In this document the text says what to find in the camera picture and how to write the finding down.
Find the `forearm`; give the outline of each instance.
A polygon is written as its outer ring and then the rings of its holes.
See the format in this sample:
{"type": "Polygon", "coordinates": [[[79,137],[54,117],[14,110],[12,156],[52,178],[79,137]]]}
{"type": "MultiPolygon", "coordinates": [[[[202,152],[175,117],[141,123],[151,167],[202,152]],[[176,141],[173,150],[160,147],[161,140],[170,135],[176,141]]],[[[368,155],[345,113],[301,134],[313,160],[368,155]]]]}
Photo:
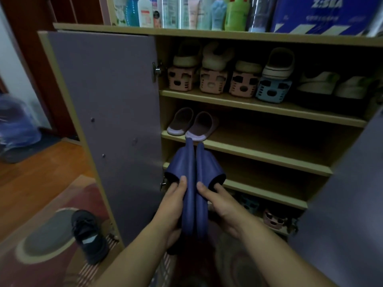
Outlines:
{"type": "Polygon", "coordinates": [[[150,223],[119,254],[95,287],[147,287],[165,251],[164,232],[150,223]]]}
{"type": "Polygon", "coordinates": [[[241,240],[270,287],[336,286],[256,217],[242,229],[241,240]]]}

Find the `pink shoe rack organizer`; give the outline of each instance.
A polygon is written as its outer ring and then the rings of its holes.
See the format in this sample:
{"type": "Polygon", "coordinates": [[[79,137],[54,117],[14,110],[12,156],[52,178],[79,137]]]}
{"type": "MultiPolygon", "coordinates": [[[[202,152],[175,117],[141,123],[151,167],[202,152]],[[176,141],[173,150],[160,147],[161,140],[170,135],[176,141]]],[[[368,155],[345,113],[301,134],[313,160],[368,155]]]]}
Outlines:
{"type": "Polygon", "coordinates": [[[197,67],[181,68],[170,67],[168,69],[169,87],[175,91],[190,91],[194,82],[198,79],[197,67]]]}
{"type": "Polygon", "coordinates": [[[201,91],[209,94],[221,94],[226,84],[227,72],[216,72],[202,68],[200,79],[199,88],[201,91]]]}
{"type": "Polygon", "coordinates": [[[233,72],[229,93],[238,97],[252,97],[258,86],[259,77],[255,73],[233,72]]]}
{"type": "Polygon", "coordinates": [[[274,228],[276,230],[280,230],[287,222],[287,218],[279,218],[269,212],[268,209],[264,211],[264,223],[265,225],[274,228]]]}

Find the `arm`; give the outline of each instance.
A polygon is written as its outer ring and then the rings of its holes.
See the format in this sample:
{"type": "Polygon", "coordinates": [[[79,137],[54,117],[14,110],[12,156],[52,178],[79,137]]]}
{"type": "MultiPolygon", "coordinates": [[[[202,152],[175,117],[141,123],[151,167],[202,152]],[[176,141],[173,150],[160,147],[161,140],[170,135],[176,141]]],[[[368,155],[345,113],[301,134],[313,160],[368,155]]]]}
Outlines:
{"type": "Polygon", "coordinates": [[[179,238],[175,230],[182,213],[186,177],[173,183],[166,192],[153,220],[118,255],[94,287],[147,287],[166,249],[179,238]]]}
{"type": "Polygon", "coordinates": [[[197,183],[222,218],[221,227],[245,245],[270,287],[335,287],[323,273],[303,260],[285,241],[242,207],[221,185],[217,193],[197,183]]]}

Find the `open cabinet door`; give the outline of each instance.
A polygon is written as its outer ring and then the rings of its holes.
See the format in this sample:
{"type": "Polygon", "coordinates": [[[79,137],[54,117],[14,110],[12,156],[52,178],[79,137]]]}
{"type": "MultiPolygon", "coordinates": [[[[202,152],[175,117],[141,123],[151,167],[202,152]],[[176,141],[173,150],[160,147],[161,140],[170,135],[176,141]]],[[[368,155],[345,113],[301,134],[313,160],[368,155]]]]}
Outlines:
{"type": "Polygon", "coordinates": [[[340,287],[383,279],[383,111],[309,203],[290,245],[340,287]]]}
{"type": "Polygon", "coordinates": [[[127,246],[161,200],[161,129],[154,37],[42,32],[81,143],[127,246]]]}

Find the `human hand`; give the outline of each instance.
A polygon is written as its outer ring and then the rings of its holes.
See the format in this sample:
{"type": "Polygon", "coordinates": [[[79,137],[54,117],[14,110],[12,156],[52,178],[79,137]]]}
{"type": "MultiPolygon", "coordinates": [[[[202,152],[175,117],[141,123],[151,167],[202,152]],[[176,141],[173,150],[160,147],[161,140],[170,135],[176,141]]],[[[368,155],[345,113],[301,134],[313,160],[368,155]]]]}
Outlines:
{"type": "Polygon", "coordinates": [[[181,176],[179,184],[176,182],[172,183],[165,193],[151,222],[165,235],[167,249],[170,248],[181,235],[181,229],[176,229],[176,226],[184,207],[186,189],[186,176],[181,176]]]}
{"type": "Polygon", "coordinates": [[[253,216],[219,183],[214,185],[217,193],[209,190],[202,182],[197,183],[197,189],[212,203],[215,212],[221,217],[222,221],[219,222],[221,228],[233,237],[241,239],[246,224],[253,219],[253,216]]]}

